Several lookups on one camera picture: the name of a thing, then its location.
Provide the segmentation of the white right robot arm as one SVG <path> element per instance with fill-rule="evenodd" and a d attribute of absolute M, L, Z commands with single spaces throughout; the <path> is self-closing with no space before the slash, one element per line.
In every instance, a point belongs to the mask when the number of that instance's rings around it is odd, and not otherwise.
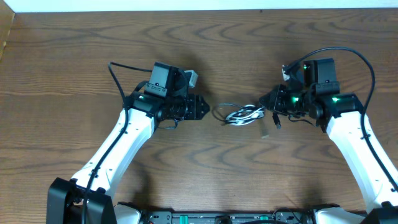
<path fill-rule="evenodd" d="M 335 143 L 347 162 L 366 204 L 366 215 L 336 205 L 314 208 L 304 223 L 397 223 L 397 169 L 372 131 L 364 107 L 354 93 L 338 87 L 312 84 L 306 90 L 279 85 L 260 97 L 259 104 L 278 115 L 299 119 L 305 115 Z"/>

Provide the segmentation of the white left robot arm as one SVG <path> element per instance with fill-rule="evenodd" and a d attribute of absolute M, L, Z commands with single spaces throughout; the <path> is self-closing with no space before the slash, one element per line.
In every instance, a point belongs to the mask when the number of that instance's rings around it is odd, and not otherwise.
<path fill-rule="evenodd" d="M 125 171 L 161 121 L 201 120 L 210 110 L 201 95 L 162 98 L 137 91 L 126 97 L 124 107 L 95 155 L 70 180 L 51 184 L 47 223 L 143 223 L 138 209 L 113 204 Z"/>

